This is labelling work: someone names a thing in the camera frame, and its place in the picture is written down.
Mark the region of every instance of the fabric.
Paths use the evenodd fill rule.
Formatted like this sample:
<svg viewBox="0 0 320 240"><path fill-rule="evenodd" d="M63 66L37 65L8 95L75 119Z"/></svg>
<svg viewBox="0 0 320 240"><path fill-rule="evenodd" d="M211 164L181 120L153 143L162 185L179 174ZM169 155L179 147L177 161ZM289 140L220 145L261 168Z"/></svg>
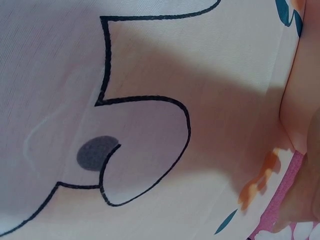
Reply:
<svg viewBox="0 0 320 240"><path fill-rule="evenodd" d="M293 3L2 0L0 236L245 239L294 152Z"/></svg>
<svg viewBox="0 0 320 240"><path fill-rule="evenodd" d="M305 11L305 28L295 55L280 112L281 122L294 148L301 153L307 152L308 127L312 116L320 107L319 1L306 1Z"/></svg>
<svg viewBox="0 0 320 240"><path fill-rule="evenodd" d="M316 222L293 223L281 232L271 233L277 221L279 207L286 192L293 184L295 176L302 164L303 155L295 152L283 180L275 192L269 206L261 216L260 223L251 234L251 240L317 240L320 239L320 224Z"/></svg>

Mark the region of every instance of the white fabric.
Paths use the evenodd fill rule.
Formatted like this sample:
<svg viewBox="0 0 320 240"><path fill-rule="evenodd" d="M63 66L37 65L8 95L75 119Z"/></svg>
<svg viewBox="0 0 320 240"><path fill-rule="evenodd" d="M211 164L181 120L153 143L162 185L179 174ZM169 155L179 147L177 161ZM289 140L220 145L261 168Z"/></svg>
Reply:
<svg viewBox="0 0 320 240"><path fill-rule="evenodd" d="M3 239L225 240L254 230L292 157L278 113L296 28L283 25L274 1L222 0L183 19L109 20L106 53L100 20L196 13L214 4L1 1ZM97 101L110 51L109 84ZM95 106L136 96L155 97ZM79 148L100 136L121 146L100 172L81 168ZM277 169L269 169L267 187L247 193L254 199L242 211L242 188L275 148ZM57 182L99 189L56 189Z"/></svg>

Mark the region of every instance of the floral pattern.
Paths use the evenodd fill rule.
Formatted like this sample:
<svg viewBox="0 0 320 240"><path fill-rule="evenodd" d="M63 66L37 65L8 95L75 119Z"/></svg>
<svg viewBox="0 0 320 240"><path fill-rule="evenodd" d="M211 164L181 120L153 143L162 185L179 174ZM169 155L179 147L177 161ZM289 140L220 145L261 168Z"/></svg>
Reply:
<svg viewBox="0 0 320 240"><path fill-rule="evenodd" d="M276 8L281 22L286 27L290 27L293 19L295 19L295 27L299 37L301 36L303 27L302 13L305 3L305 0L291 0L291 4L289 4L294 8L294 10L292 14L290 14L289 4L286 0L275 0Z"/></svg>
<svg viewBox="0 0 320 240"><path fill-rule="evenodd" d="M269 231L260 231L254 240L319 240L320 239L320 223L301 222L295 227L287 226L278 233Z"/></svg>

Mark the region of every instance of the cartoon drawing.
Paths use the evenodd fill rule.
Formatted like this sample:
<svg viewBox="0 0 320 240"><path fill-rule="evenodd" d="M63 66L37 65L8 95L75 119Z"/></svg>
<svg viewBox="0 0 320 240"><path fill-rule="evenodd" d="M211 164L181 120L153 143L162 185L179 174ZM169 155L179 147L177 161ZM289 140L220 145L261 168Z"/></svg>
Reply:
<svg viewBox="0 0 320 240"><path fill-rule="evenodd" d="M106 98L112 64L108 24L191 18L213 10L220 1L187 14L101 17L105 73L102 84L95 79L97 85L92 86L98 97L78 94L67 99L25 136L20 143L23 151L16 156L15 164L1 169L16 171L19 164L25 179L12 184L13 191L5 191L4 185L10 179L1 181L1 192L5 194L1 196L0 208L7 214L0 217L0 237L35 218L59 186L100 189L106 203L116 207L145 194L173 169L190 141L188 110L166 96ZM139 185L127 188L137 178ZM28 185L35 186L34 192L28 191Z"/></svg>

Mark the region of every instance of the black outline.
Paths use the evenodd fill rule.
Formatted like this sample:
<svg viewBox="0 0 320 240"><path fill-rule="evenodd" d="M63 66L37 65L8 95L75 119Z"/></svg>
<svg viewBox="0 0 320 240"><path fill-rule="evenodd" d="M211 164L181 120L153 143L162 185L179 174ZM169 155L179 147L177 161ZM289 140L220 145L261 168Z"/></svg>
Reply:
<svg viewBox="0 0 320 240"><path fill-rule="evenodd" d="M44 202L40 205L40 207L27 220L22 221L22 223L20 223L16 227L12 228L11 230L0 234L0 238L5 236L5 235L13 233L15 230L18 230L19 228L21 228L25 224L27 224L29 221L34 219L45 208L45 206L52 199L52 197L54 196L55 192L58 190L58 188L60 186L64 187L64 188L68 188L68 189L98 189L99 188L99 185L73 185L73 184L68 184L68 183L62 182L62 181L58 181L55 184L55 186L53 187L53 189L51 190L51 192L49 193L49 195L46 197Z"/></svg>
<svg viewBox="0 0 320 240"><path fill-rule="evenodd" d="M200 11L177 14L177 15L101 16L100 18L106 21L112 21L112 22L188 19L188 18L200 16L210 12L211 10L215 9L220 2L221 0L217 0L215 4Z"/></svg>
<svg viewBox="0 0 320 240"><path fill-rule="evenodd" d="M112 51L111 51L111 38L110 38L110 31L109 31L109 23L108 22L109 21L123 22L123 21L177 20L177 19L192 18L192 17L200 16L200 15L203 15L203 14L206 14L206 13L212 11L220 4L220 2L221 2L221 0L217 0L215 4L213 4L212 6L206 8L204 10L200 10L197 12L191 12L191 13L185 13L185 14L177 14L177 15L100 16L100 21L101 21L101 25L102 25L102 29L103 29L103 33L104 33L104 40L105 40L105 70L104 70L103 81L102 81L101 88L100 88L100 93L98 95L97 101L94 106L98 107L98 106L104 106L104 105L120 104L120 103L127 103L127 102L140 102L140 101L162 101L162 102L172 103L172 104L178 106L181 110L183 110L183 112L185 114L186 123L187 123L187 130L188 130L188 137L187 137L187 141L185 143L185 146L184 146L182 152L180 153L179 157L177 158L177 160L151 187L149 187L147 190L145 190L141 194L135 196L134 198L132 198L126 202L123 202L120 204L113 204L108 200L108 197L105 195L104 188L103 188L103 177L104 177L104 170L107 167L109 158L121 146L119 144L112 150L111 153L108 154L106 160L103 163L103 166L102 166L100 174L99 174L99 185L74 185L74 184L68 184L68 183L65 183L62 181L58 181L55 184L55 186L53 187L53 189L51 190L48 197L44 200L44 202L40 205L40 207L28 219L22 221L22 223L20 223L16 227L12 228L11 230L6 231L4 233L1 233L0 237L3 237L3 236L8 235L10 233L13 233L14 231L16 231L19 228L21 228L22 226L24 226L29 221L33 220L43 210L43 208L48 204L48 202L52 199L53 195L55 194L55 192L57 191L57 189L60 186L64 187L64 188L70 188L70 189L85 189L85 190L100 189L101 195L102 195L103 199L105 200L105 202L109 206L118 207L118 206L125 205L125 204L137 199L138 197L142 196L146 192L150 191L175 167L175 165L180 160L181 156L184 154L186 148L188 147L188 144L189 144L190 138L191 138L190 116L189 116L188 109L186 108L186 106L183 103L181 103L180 101L175 100L173 98L166 97L166 96L159 96L159 95L129 96L129 97L113 98L113 99L104 100L104 97L105 97L105 94L106 94L106 91L108 88L108 84L110 81L110 75L111 75Z"/></svg>

